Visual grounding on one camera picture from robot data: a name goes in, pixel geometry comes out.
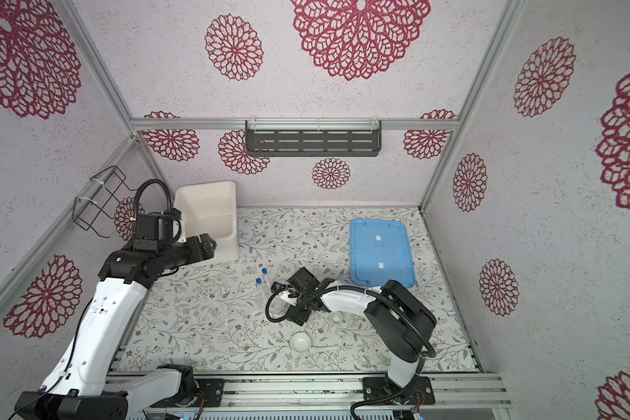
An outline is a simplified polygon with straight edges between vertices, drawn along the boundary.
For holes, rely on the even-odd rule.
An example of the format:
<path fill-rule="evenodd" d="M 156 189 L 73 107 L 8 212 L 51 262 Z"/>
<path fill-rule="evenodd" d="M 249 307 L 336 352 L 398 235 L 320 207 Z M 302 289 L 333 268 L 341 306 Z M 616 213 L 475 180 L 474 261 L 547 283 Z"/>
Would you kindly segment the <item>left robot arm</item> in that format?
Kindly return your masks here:
<path fill-rule="evenodd" d="M 150 406 L 188 405 L 200 394 L 190 366 L 166 364 L 117 387 L 106 379 L 124 334 L 152 285 L 190 264 L 214 257 L 208 234 L 161 247 L 129 241 L 99 273 L 65 353 L 37 391 L 24 391 L 13 413 L 24 419 L 126 419 Z"/>

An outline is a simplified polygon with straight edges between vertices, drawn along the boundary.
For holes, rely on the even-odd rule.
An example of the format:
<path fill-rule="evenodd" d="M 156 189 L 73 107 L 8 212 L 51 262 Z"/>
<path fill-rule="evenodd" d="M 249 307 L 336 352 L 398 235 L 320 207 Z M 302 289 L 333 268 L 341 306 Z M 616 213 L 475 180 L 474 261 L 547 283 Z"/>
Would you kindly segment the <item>white plastic bin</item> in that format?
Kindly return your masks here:
<path fill-rule="evenodd" d="M 186 237 L 208 234 L 215 240 L 215 257 L 203 264 L 231 263 L 240 258 L 234 181 L 180 187 L 174 206 L 184 217 Z"/>

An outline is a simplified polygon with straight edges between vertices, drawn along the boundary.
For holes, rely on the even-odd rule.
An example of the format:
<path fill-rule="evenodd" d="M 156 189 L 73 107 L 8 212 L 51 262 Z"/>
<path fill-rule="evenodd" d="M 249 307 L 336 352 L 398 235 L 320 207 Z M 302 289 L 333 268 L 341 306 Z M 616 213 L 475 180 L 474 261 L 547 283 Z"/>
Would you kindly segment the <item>clear test tube rack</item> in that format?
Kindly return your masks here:
<path fill-rule="evenodd" d="M 261 304 L 259 300 L 260 300 L 260 297 L 259 297 L 259 292 L 257 290 L 257 287 L 253 286 L 250 289 L 250 292 L 245 297 L 245 301 L 243 305 L 241 306 L 241 309 L 243 310 L 243 314 L 245 316 L 249 316 L 250 318 L 253 318 L 256 316 L 263 316 L 268 299 L 266 300 L 265 304 Z"/>

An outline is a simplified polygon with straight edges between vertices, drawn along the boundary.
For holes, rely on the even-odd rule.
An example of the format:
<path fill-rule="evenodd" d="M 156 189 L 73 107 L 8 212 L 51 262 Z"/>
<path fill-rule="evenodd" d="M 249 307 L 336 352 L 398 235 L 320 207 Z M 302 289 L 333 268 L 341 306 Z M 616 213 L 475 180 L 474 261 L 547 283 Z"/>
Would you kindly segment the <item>blue plastic lid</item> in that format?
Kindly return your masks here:
<path fill-rule="evenodd" d="M 417 283 L 408 231 L 402 222 L 356 219 L 350 225 L 350 276 L 355 285 Z"/>

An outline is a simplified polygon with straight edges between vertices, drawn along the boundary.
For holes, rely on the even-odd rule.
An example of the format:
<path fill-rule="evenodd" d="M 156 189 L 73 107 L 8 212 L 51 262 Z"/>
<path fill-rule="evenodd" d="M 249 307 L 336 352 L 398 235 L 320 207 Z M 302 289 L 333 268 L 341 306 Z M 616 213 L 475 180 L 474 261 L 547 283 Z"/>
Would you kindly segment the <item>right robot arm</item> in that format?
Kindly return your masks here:
<path fill-rule="evenodd" d="M 271 297 L 289 305 L 285 314 L 266 317 L 273 323 L 289 320 L 304 325 L 311 313 L 347 313 L 366 319 L 391 353 L 390 367 L 383 378 L 362 380 L 363 400 L 351 405 L 353 418 L 361 407 L 385 404 L 427 404 L 431 391 L 420 379 L 425 361 L 437 352 L 432 346 L 436 316 L 405 286 L 390 280 L 380 287 L 364 288 L 326 278 L 318 280 L 305 268 L 288 282 L 273 283 Z"/>

